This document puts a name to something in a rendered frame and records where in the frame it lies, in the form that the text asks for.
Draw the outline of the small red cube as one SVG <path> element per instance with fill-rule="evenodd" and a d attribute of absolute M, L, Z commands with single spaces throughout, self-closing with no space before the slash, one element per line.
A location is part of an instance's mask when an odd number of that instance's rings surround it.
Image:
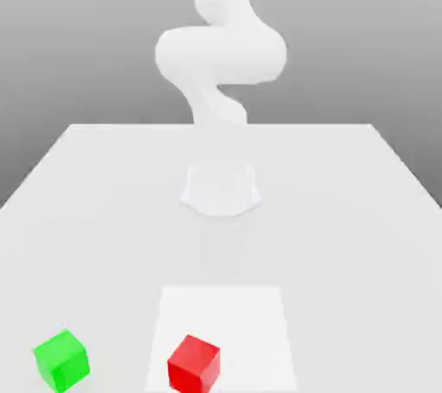
<path fill-rule="evenodd" d="M 187 335 L 167 360 L 169 386 L 179 393 L 210 393 L 220 373 L 220 348 Z"/>

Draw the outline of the small green cube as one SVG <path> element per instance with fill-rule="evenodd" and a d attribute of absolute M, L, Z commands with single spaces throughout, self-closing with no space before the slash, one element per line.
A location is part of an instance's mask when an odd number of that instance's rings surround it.
<path fill-rule="evenodd" d="M 54 393 L 66 393 L 90 374 L 84 345 L 67 329 L 34 349 L 41 378 Z"/>

